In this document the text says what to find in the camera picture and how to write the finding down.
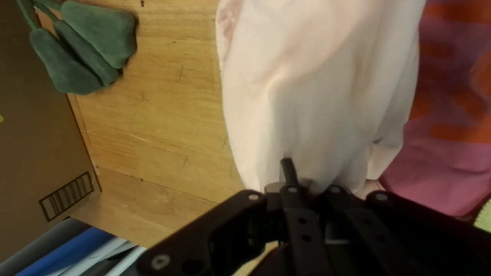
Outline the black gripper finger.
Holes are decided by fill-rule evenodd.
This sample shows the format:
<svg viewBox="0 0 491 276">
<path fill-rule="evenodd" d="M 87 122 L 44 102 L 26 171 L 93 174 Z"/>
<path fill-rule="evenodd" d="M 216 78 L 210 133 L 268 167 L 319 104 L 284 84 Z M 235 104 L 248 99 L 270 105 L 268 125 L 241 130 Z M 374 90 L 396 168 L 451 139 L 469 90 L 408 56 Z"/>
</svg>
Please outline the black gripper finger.
<svg viewBox="0 0 491 276">
<path fill-rule="evenodd" d="M 296 174 L 296 168 L 291 157 L 281 159 L 281 168 L 284 174 L 284 185 L 281 188 L 282 193 L 297 193 L 301 190 L 301 183 Z"/>
</svg>

